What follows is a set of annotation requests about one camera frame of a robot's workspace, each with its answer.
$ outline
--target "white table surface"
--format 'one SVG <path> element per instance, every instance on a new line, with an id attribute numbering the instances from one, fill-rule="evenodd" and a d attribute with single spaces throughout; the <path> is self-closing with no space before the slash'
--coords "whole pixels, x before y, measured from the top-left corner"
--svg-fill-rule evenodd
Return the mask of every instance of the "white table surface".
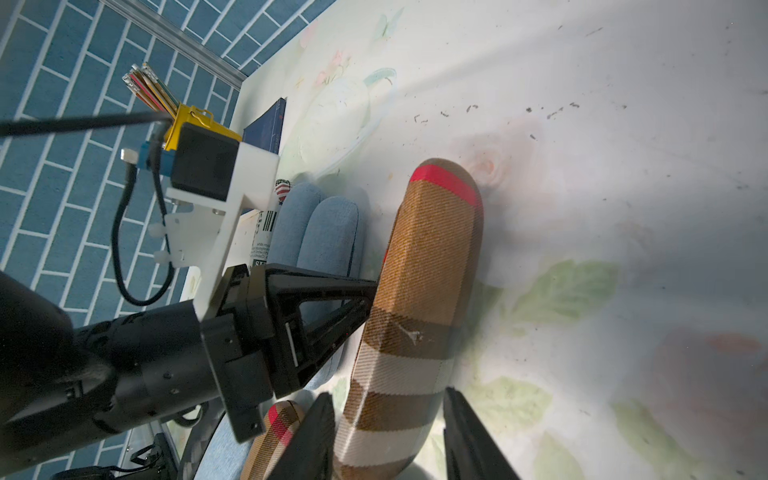
<path id="1" fill-rule="evenodd" d="M 768 478 L 765 2 L 337 0 L 232 128 L 278 97 L 278 176 L 358 202 L 365 278 L 416 165 L 477 180 L 453 382 L 522 478 Z"/>

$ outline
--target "red stripe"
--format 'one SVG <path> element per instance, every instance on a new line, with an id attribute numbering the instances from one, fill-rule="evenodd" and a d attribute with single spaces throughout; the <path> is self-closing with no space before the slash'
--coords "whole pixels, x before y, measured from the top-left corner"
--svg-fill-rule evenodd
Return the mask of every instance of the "red stripe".
<path id="1" fill-rule="evenodd" d="M 417 168 L 411 175 L 411 182 L 419 180 L 428 181 L 438 187 L 443 187 L 455 196 L 461 198 L 473 207 L 481 205 L 475 189 L 465 184 L 460 178 L 456 177 L 445 168 L 437 165 L 424 165 Z"/>

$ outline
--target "blue book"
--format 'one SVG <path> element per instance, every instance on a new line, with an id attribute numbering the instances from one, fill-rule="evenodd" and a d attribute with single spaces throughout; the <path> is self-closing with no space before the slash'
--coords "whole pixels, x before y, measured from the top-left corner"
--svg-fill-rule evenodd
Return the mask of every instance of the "blue book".
<path id="1" fill-rule="evenodd" d="M 283 134 L 286 99 L 281 98 L 243 130 L 243 142 L 276 154 Z"/>

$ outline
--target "striped cushion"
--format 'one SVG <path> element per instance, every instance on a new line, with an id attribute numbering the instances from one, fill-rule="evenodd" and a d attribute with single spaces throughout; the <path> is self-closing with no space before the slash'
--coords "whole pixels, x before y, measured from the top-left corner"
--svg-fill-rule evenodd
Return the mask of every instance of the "striped cushion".
<path id="1" fill-rule="evenodd" d="M 250 447 L 240 480 L 266 478 L 285 452 L 302 420 L 304 413 L 296 402 L 284 400 L 274 404 L 264 416 L 265 433 L 257 437 Z"/>

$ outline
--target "pencil bundle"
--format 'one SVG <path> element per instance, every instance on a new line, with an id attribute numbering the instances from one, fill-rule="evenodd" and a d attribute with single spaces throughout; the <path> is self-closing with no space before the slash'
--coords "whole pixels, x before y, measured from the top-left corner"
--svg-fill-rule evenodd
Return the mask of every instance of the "pencil bundle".
<path id="1" fill-rule="evenodd" d="M 154 73 L 152 67 L 143 63 L 140 67 L 136 64 L 123 75 L 123 82 L 139 100 L 143 101 L 154 111 L 164 111 L 174 119 L 179 111 L 179 101 L 168 90 L 168 87 Z"/>

